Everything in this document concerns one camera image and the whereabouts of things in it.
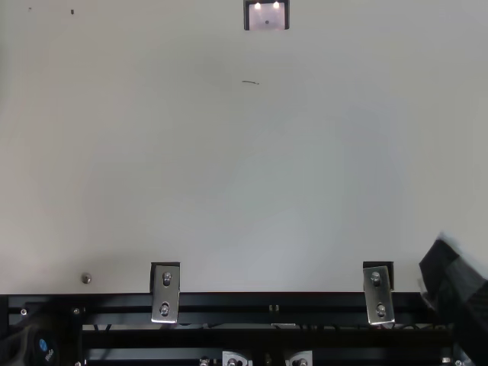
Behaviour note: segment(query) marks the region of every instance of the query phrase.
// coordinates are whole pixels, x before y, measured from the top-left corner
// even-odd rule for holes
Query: blue logo
[[[39,340],[39,347],[43,352],[47,351],[47,343],[42,338]]]

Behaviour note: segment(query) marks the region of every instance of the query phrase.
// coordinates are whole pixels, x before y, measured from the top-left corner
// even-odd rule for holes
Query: white wall
[[[0,0],[0,292],[146,292],[173,261],[182,291],[362,291],[370,260],[416,291],[441,230],[488,263],[487,18]]]

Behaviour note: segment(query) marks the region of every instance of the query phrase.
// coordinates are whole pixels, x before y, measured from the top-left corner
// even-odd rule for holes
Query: screw
[[[379,286],[381,284],[381,276],[378,272],[371,273],[371,280],[374,286]]]
[[[169,286],[171,284],[171,273],[169,272],[165,272],[162,274],[162,284],[164,284],[165,286]]]
[[[163,303],[159,308],[159,312],[162,316],[168,316],[169,314],[169,305],[167,303]]]
[[[82,274],[82,282],[84,284],[89,284],[90,282],[92,282],[92,275],[89,273]]]
[[[384,307],[382,303],[379,303],[376,307],[376,313],[380,318],[384,317],[387,313],[387,309]]]

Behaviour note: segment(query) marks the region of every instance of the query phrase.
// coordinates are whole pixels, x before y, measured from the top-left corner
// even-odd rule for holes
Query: metal clip
[[[372,326],[395,323],[388,267],[364,268],[363,276],[368,322]]]
[[[313,366],[313,353],[302,351],[292,355],[285,354],[284,363],[286,366]]]
[[[153,323],[175,324],[180,299],[179,265],[155,265],[152,278]]]
[[[252,360],[241,353],[234,351],[222,351],[222,366],[252,366]]]

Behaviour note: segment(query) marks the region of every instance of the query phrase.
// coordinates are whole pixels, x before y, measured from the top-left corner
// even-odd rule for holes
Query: light fixture
[[[243,1],[246,31],[284,31],[290,28],[290,0]]]

